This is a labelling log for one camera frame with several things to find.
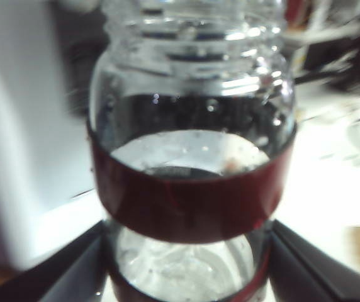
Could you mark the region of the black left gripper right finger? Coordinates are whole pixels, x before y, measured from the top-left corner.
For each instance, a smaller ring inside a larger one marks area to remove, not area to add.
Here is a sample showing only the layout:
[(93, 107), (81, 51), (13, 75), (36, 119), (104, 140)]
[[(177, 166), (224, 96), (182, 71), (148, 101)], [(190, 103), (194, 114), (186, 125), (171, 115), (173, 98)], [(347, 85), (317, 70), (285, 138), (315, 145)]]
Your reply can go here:
[(360, 274), (275, 220), (269, 279), (276, 301), (360, 301)]

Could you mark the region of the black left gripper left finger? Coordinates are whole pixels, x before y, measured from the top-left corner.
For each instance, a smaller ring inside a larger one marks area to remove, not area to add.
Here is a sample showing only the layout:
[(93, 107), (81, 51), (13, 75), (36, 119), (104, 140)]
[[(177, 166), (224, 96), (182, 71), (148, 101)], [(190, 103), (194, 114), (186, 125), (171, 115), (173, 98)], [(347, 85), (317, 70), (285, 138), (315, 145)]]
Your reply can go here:
[(0, 285), (0, 301), (100, 301), (106, 281), (104, 223)]

